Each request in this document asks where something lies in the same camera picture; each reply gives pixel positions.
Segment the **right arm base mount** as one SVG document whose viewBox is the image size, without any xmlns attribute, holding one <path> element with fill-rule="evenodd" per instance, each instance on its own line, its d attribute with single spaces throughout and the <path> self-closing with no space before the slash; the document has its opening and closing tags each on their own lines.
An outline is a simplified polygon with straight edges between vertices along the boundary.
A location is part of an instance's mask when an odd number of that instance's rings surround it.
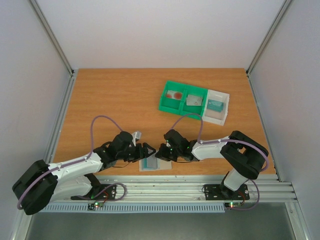
<svg viewBox="0 0 320 240">
<path fill-rule="evenodd" d="M 232 191 L 220 184 L 205 184 L 201 191 L 204 193 L 207 201 L 231 201 L 231 200 L 249 200 L 249 190 L 246 184 L 242 184 L 236 191 Z"/>
</svg>

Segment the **white card holder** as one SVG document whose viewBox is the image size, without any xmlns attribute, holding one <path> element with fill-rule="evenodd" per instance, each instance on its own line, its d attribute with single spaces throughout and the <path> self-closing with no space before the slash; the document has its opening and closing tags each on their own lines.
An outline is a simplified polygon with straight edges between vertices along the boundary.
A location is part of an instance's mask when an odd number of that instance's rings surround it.
<svg viewBox="0 0 320 240">
<path fill-rule="evenodd" d="M 148 158 L 156 158 L 155 154 L 153 154 L 152 156 L 148 157 Z M 151 172 L 151 171 L 161 171 L 161 170 L 171 170 L 172 169 L 172 162 L 171 161 L 164 161 L 164 160 L 160 160 L 158 159 L 158 169 L 156 170 L 142 170 L 142 160 L 139 161 L 139 171 L 140 172 Z"/>
</svg>

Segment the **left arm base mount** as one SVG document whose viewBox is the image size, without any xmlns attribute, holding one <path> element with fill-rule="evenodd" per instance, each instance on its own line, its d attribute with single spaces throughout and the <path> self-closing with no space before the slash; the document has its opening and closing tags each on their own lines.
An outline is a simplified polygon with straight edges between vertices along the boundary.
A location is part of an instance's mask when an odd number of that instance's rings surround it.
<svg viewBox="0 0 320 240">
<path fill-rule="evenodd" d="M 99 187 L 93 187 L 86 195 L 72 196 L 71 200 L 89 201 L 89 200 L 115 200 L 117 193 L 116 184 L 102 184 Z"/>
</svg>

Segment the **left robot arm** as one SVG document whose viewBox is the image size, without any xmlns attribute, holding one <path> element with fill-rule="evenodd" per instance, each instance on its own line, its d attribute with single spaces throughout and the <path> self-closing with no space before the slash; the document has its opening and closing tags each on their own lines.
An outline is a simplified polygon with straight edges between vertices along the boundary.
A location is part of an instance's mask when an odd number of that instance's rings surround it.
<svg viewBox="0 0 320 240">
<path fill-rule="evenodd" d="M 133 134 L 122 131 L 84 156 L 50 164 L 42 159 L 35 161 L 12 186 L 18 199 L 17 208 L 33 215 L 64 198 L 101 198 L 104 188 L 95 173 L 114 167 L 118 160 L 137 162 L 156 152 L 146 142 L 139 143 L 140 136 L 139 131 Z"/>
</svg>

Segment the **white red floral card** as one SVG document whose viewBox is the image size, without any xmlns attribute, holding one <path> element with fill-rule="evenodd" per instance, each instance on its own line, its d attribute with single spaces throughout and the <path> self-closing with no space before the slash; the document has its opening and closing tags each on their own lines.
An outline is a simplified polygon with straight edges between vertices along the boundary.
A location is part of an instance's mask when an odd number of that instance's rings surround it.
<svg viewBox="0 0 320 240">
<path fill-rule="evenodd" d="M 201 96 L 189 94 L 186 98 L 187 106 L 201 106 L 203 102 L 203 98 Z"/>
</svg>

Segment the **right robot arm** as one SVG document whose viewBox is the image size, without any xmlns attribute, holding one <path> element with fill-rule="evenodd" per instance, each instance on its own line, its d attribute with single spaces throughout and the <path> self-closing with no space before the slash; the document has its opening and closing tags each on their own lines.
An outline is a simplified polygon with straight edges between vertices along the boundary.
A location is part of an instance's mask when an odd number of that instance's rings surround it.
<svg viewBox="0 0 320 240">
<path fill-rule="evenodd" d="M 167 162 L 183 158 L 187 162 L 224 158 L 232 166 L 217 189 L 218 195 L 229 200 L 248 180 L 256 180 L 269 167 L 269 152 L 262 145 L 235 130 L 230 136 L 215 140 L 187 140 L 176 130 L 165 135 L 155 157 Z"/>
</svg>

